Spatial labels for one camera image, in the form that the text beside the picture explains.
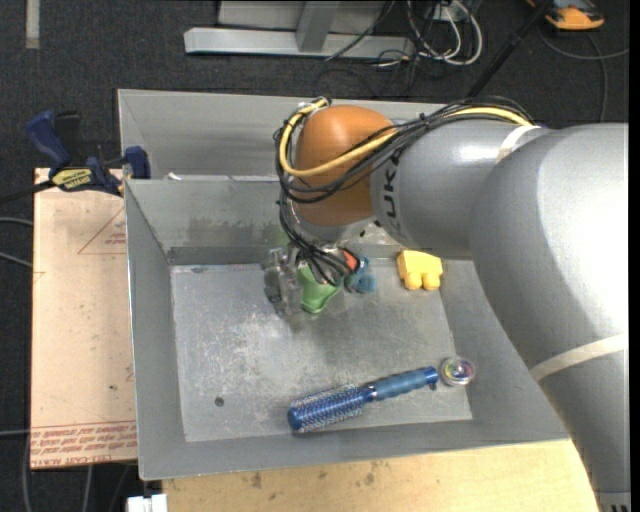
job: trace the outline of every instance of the hairbrush handle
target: hairbrush handle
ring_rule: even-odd
[[[438,382],[438,371],[433,366],[385,377],[365,385],[373,391],[374,400],[385,400],[434,385]]]

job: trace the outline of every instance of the blue object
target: blue object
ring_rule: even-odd
[[[124,158],[131,166],[132,178],[145,180],[151,178],[151,167],[147,154],[140,146],[131,146],[125,149]]]
[[[71,163],[71,155],[56,135],[53,120],[53,112],[41,112],[27,123],[27,136],[38,151],[51,158],[53,167],[60,168]]]
[[[433,387],[437,382],[438,371],[428,366],[362,386],[346,384],[294,400],[289,407],[287,420],[299,434],[315,432],[359,416],[368,402],[393,398],[425,386]]]
[[[121,195],[122,180],[113,176],[96,157],[89,157],[82,167],[70,167],[71,155],[56,134],[53,112],[41,112],[27,123],[27,136],[36,149],[48,155],[53,165],[49,169],[49,180],[65,192],[95,190],[107,194]],[[140,146],[126,149],[124,154],[131,166],[131,177],[149,179],[151,168],[147,155]]]
[[[360,266],[345,279],[345,287],[350,292],[372,293],[376,291],[376,276],[367,272],[369,258],[362,256]]]

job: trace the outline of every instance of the wooden board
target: wooden board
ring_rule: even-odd
[[[571,441],[166,480],[171,512],[598,510]]]
[[[137,457],[124,201],[34,197],[31,468]]]

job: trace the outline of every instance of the green object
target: green object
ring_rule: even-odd
[[[302,309],[307,313],[320,313],[340,289],[316,281],[308,265],[298,269],[298,281],[302,284]]]

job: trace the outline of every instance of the hairbrush bristles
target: hairbrush bristles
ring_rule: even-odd
[[[347,384],[294,400],[287,415],[289,425],[304,434],[359,416],[370,401],[367,394],[366,390]]]

